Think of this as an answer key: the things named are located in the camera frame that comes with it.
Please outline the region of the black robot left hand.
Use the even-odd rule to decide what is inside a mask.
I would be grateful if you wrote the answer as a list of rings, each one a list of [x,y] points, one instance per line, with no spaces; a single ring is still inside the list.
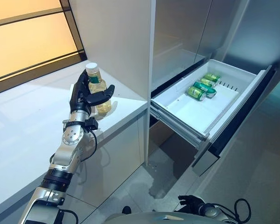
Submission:
[[[86,70],[84,70],[74,84],[70,98],[70,111],[83,110],[91,113],[91,108],[96,107],[98,114],[105,115],[111,108],[111,98],[115,86],[106,87],[104,81],[98,84],[90,82]]]

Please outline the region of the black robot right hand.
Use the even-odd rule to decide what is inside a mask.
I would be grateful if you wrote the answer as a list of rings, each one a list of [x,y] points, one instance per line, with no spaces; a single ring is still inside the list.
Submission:
[[[199,215],[199,210],[205,205],[201,198],[193,195],[178,196],[178,199],[182,207],[176,212]]]

